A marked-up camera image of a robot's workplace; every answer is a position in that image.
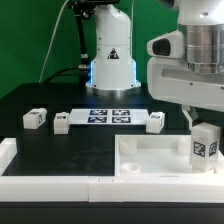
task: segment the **small white object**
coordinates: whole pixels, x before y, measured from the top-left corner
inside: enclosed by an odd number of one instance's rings
[[[68,134],[69,113],[57,113],[54,119],[54,134]]]
[[[159,134],[164,126],[165,113],[153,112],[146,121],[146,132]]]
[[[191,154],[191,136],[186,135],[178,140],[178,152],[183,156]]]
[[[25,129],[37,129],[46,121],[46,114],[45,108],[32,109],[23,116],[23,127]]]
[[[141,173],[141,166],[137,163],[121,164],[121,174],[136,174]]]
[[[134,155],[137,152],[137,139],[130,136],[121,137],[119,149],[122,155]]]
[[[218,162],[221,128],[201,123],[192,128],[190,164],[202,171],[213,169]]]

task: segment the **warning label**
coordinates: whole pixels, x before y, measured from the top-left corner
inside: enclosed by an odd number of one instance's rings
[[[107,59],[119,59],[115,48],[112,49]]]

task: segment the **black cable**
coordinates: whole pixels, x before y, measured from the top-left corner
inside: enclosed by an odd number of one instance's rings
[[[58,75],[53,75],[49,78],[47,78],[44,83],[48,84],[51,82],[52,79],[54,78],[58,78],[58,77],[66,77],[66,76],[76,76],[76,77],[80,77],[80,76],[88,76],[87,74],[58,74]]]
[[[52,79],[54,79],[55,77],[57,76],[60,76],[61,74],[63,74],[64,72],[67,72],[67,71],[72,71],[72,70],[78,70],[79,67],[68,67],[68,68],[64,68],[64,69],[61,69],[57,72],[55,72],[51,77],[47,78],[44,83],[49,83]]]

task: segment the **white block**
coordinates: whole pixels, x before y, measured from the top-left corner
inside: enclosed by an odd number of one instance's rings
[[[164,126],[165,113],[153,112],[146,121],[146,132],[159,134]]]
[[[217,165],[221,128],[201,123],[192,128],[190,164],[208,171]]]
[[[16,139],[5,138],[0,144],[0,175],[2,175],[17,153]]]
[[[119,150],[122,155],[134,155],[137,152],[137,139],[130,136],[122,136],[119,139]]]
[[[68,134],[69,113],[57,113],[54,118],[54,134]]]
[[[23,127],[25,129],[37,129],[46,121],[47,110],[44,108],[32,109],[23,116]]]

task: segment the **cable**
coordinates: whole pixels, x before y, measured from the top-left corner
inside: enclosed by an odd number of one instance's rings
[[[44,70],[45,70],[45,67],[46,67],[46,64],[47,64],[47,60],[48,60],[48,57],[49,57],[49,55],[50,55],[51,48],[52,48],[52,45],[53,45],[53,42],[54,42],[54,38],[55,38],[57,29],[58,29],[58,24],[59,24],[59,22],[60,22],[60,20],[61,20],[61,16],[62,16],[62,13],[63,13],[63,11],[64,11],[64,8],[66,7],[66,5],[67,5],[68,2],[69,2],[69,0],[66,0],[66,1],[65,1],[65,3],[63,4],[63,6],[61,7],[61,10],[60,10],[60,12],[59,12],[59,15],[58,15],[58,18],[57,18],[55,27],[54,27],[54,31],[53,31],[53,34],[52,34],[52,37],[51,37],[51,41],[50,41],[50,45],[49,45],[49,48],[48,48],[48,52],[47,52],[47,55],[46,55],[46,57],[45,57],[44,64],[43,64],[43,67],[42,67],[42,70],[41,70],[39,83],[42,81],[43,74],[44,74]]]
[[[66,76],[77,76],[77,77],[79,77],[79,76],[85,76],[85,75],[83,75],[83,74],[58,74],[58,75],[54,75],[54,76],[51,76],[50,78],[46,79],[44,81],[44,83],[50,83],[51,80],[54,79],[54,78],[66,77]]]
[[[51,80],[57,76],[60,76],[64,72],[71,71],[71,70],[78,70],[78,69],[79,69],[78,67],[69,67],[69,68],[61,69],[61,70],[55,72],[51,77],[47,78],[44,82],[46,83],[46,82],[48,82],[48,80]]]

